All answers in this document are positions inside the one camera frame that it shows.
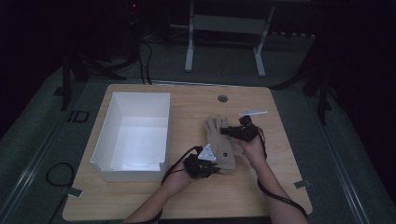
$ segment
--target person's hand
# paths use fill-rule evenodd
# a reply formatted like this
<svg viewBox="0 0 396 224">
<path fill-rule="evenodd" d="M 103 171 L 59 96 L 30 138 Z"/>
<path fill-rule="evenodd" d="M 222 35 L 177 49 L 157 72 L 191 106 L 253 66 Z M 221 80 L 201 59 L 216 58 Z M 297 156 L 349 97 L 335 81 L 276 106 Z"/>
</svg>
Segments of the person's hand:
<svg viewBox="0 0 396 224">
<path fill-rule="evenodd" d="M 184 163 L 181 161 L 173 170 L 161 186 L 162 189 L 170 196 L 174 196 L 183 189 L 185 189 L 190 183 L 194 182 L 195 179 L 191 178 L 190 175 L 184 170 Z"/>
<path fill-rule="evenodd" d="M 253 169 L 256 170 L 261 165 L 267 163 L 259 134 L 250 142 L 236 139 L 235 143 L 244 149 L 244 154 L 250 161 L 250 165 Z"/>
</svg>

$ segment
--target gray carpet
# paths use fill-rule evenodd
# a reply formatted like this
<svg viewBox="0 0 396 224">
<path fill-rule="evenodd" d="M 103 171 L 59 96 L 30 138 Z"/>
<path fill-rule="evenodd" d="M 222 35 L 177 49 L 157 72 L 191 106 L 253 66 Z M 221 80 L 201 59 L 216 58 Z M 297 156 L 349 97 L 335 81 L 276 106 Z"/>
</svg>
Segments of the gray carpet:
<svg viewBox="0 0 396 224">
<path fill-rule="evenodd" d="M 250 48 L 213 47 L 199 44 L 194 55 L 193 71 L 184 72 L 186 46 L 179 42 L 153 43 L 149 73 L 154 84 L 169 82 L 209 83 L 238 86 L 273 86 L 298 70 L 312 39 L 270 36 L 264 49 L 263 61 L 267 77 L 256 75 Z M 149 48 L 142 46 L 142 59 L 149 58 Z M 45 148 L 38 172 L 30 188 L 21 195 L 9 223 L 48 223 L 62 199 L 62 187 L 53 187 L 46 181 L 46 172 L 58 162 L 68 162 L 75 169 L 81 160 L 91 129 L 110 83 L 140 82 L 138 64 L 119 71 L 126 81 L 115 81 L 98 74 L 88 83 L 73 81 L 73 97 L 67 111 L 61 112 L 62 99 L 53 96 L 61 85 L 58 71 L 48 78 L 21 117 L 0 142 L 1 190 L 4 208 L 7 197 L 23 169 L 40 148 Z M 395 223 L 396 209 L 382 187 L 364 148 L 347 115 L 329 97 L 332 110 L 326 112 L 328 125 L 318 122 L 318 99 L 302 94 L 304 80 L 283 91 L 273 91 L 276 106 L 313 204 L 310 223 Z M 68 122 L 74 111 L 89 112 L 86 123 Z M 51 178 L 67 182 L 68 170 L 57 169 Z M 347 188 L 358 196 L 364 216 L 354 212 Z M 81 223 L 105 223 L 103 221 Z M 163 223 L 268 223 L 267 218 L 165 220 Z M 62 219 L 62 207 L 53 223 L 68 223 Z"/>
</svg>

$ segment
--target floor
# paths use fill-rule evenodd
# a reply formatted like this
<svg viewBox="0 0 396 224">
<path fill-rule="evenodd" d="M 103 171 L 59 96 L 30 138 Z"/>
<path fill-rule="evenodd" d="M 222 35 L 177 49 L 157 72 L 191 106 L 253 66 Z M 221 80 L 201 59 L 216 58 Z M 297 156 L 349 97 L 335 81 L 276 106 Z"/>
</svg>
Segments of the floor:
<svg viewBox="0 0 396 224">
<path fill-rule="evenodd" d="M 210 84 L 271 87 L 293 77 L 314 38 L 270 35 L 262 53 L 266 77 L 258 77 L 251 42 L 243 45 L 208 41 L 198 36 L 192 71 L 184 71 L 186 31 L 174 31 L 164 42 L 147 35 L 140 54 L 156 84 Z M 119 223 L 119 220 L 68 222 L 62 218 L 64 187 L 54 187 L 46 174 L 58 162 L 78 168 L 106 87 L 111 83 L 141 83 L 139 63 L 117 71 L 114 80 L 92 71 L 86 83 L 72 80 L 72 101 L 61 111 L 62 98 L 53 95 L 62 85 L 62 69 L 48 77 L 20 118 L 0 141 L 0 223 Z M 347 114 L 329 96 L 327 125 L 316 115 L 317 96 L 304 96 L 301 80 L 272 91 L 285 131 L 307 187 L 314 211 L 310 223 L 395 223 L 396 208 L 389 200 L 361 140 Z M 90 114 L 87 122 L 73 122 L 73 111 Z M 67 184 L 67 169 L 50 178 Z M 160 223 L 268 223 L 265 217 L 236 219 L 164 220 Z"/>
</svg>

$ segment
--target white box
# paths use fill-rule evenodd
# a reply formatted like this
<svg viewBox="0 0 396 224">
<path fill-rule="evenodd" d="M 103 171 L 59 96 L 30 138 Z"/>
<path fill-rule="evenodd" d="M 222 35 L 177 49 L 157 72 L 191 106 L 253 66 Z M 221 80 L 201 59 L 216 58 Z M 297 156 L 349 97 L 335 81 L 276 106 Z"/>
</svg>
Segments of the white box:
<svg viewBox="0 0 396 224">
<path fill-rule="evenodd" d="M 106 181 L 162 180 L 170 120 L 170 93 L 113 92 L 91 164 Z"/>
</svg>

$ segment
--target wooden table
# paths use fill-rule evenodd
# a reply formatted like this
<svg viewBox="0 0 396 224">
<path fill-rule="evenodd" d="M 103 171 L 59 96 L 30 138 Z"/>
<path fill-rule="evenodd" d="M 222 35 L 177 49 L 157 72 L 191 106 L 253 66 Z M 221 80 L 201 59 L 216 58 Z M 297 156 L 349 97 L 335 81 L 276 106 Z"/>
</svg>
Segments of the wooden table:
<svg viewBox="0 0 396 224">
<path fill-rule="evenodd" d="M 83 190 L 80 198 L 69 197 L 64 208 L 66 220 L 124 219 L 160 186 L 159 182 L 106 182 L 90 164 L 113 91 L 170 92 L 170 164 L 194 146 L 204 146 L 204 121 L 220 114 L 229 124 L 239 126 L 239 112 L 268 110 L 251 116 L 264 130 L 268 162 L 289 196 L 309 214 L 312 205 L 305 188 L 295 188 L 301 175 L 290 148 L 271 92 L 257 87 L 110 85 L 93 126 L 73 188 Z M 228 102 L 218 100 L 226 95 Z M 262 217 L 268 210 L 257 187 L 257 176 L 247 159 L 235 156 L 234 175 L 212 175 L 196 181 L 174 197 L 163 209 L 162 218 Z"/>
</svg>

